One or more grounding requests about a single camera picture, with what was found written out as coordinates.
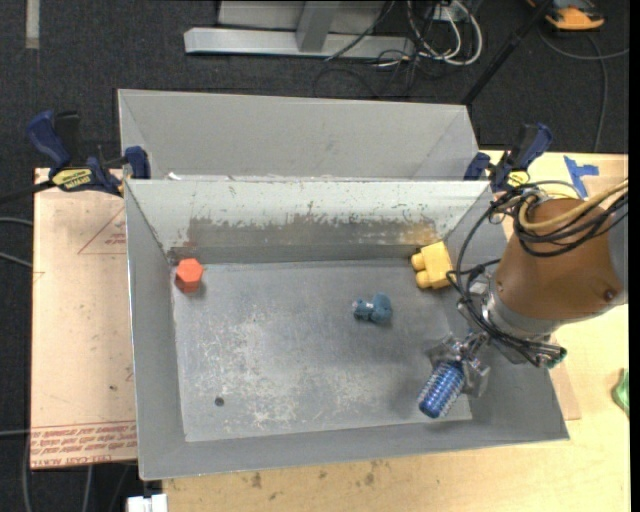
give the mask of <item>metal stand base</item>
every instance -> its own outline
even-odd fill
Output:
[[[296,32],[244,30],[231,28],[192,28],[185,32],[188,54],[289,55],[296,57],[330,57],[350,44],[357,36],[327,34],[320,50],[301,51]],[[387,59],[398,57],[391,50],[411,53],[413,45],[404,37],[366,36],[341,57],[375,59],[383,52]]]

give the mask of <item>orange object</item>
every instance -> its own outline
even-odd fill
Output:
[[[188,258],[182,260],[178,263],[178,269],[176,270],[176,286],[183,293],[198,291],[203,272],[204,268],[197,259]]]

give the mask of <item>blue plastic part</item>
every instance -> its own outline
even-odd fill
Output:
[[[536,134],[533,142],[518,158],[518,161],[514,166],[516,169],[528,169],[531,163],[549,149],[551,142],[553,142],[551,130],[549,130],[546,125],[536,123],[536,126],[538,127],[538,133]]]
[[[533,161],[549,149],[552,141],[551,130],[546,125],[523,125],[518,134],[518,142],[504,153],[500,162],[492,169],[491,190],[498,192],[511,188],[508,183],[511,171],[528,170]]]
[[[418,408],[429,418],[444,417],[460,396],[463,386],[462,364],[457,361],[442,361],[435,367],[418,395]]]
[[[27,125],[27,137],[35,148],[53,159],[55,167],[69,165],[71,155],[53,128],[53,112],[45,110],[36,115]]]
[[[107,194],[113,194],[116,196],[120,195],[120,191],[118,187],[122,184],[122,181],[113,176],[111,173],[105,172],[102,167],[100,167],[100,163],[98,159],[94,156],[90,156],[87,158],[86,166],[91,169],[91,181],[86,184],[66,189],[63,186],[61,188],[65,192],[82,192],[83,190],[95,190],[97,192],[106,192]],[[62,169],[51,168],[49,171],[49,179],[53,179],[53,177],[58,174]]]
[[[151,167],[144,149],[140,146],[131,146],[125,149],[124,156],[131,165],[133,178],[148,180],[151,177]]]
[[[360,320],[384,324],[391,320],[391,299],[384,293],[376,293],[371,302],[358,299],[353,303],[353,315]]]
[[[471,163],[467,167],[466,172],[464,173],[464,181],[477,181],[480,179],[480,176],[484,174],[489,167],[489,162],[491,158],[486,153],[478,153],[473,157]]]

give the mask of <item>blue clamp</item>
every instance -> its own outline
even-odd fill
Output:
[[[513,188],[509,184],[511,171],[527,171],[533,161],[551,145],[551,130],[542,123],[524,124],[520,128],[516,143],[502,154],[500,162],[493,165],[485,153],[478,153],[464,175],[465,180],[478,180],[489,169],[491,190],[499,192]]]
[[[49,156],[54,166],[49,170],[49,181],[65,192],[94,190],[107,194],[122,195],[122,180],[113,176],[108,168],[112,163],[129,163],[131,177],[149,179],[151,169],[144,150],[140,146],[132,146],[125,150],[124,157],[112,162],[101,163],[96,157],[89,157],[83,166],[71,167],[72,156],[56,133],[53,112],[46,110],[36,115],[27,126],[27,137],[35,148]]]

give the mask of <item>blue tape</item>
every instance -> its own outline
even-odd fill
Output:
[[[578,190],[580,197],[583,199],[586,198],[587,189],[584,188],[580,178],[582,176],[598,176],[598,174],[600,174],[598,167],[591,164],[578,165],[575,160],[571,160],[571,158],[566,155],[564,156],[564,163],[567,165],[567,170],[569,171],[569,176],[571,176],[573,186]]]

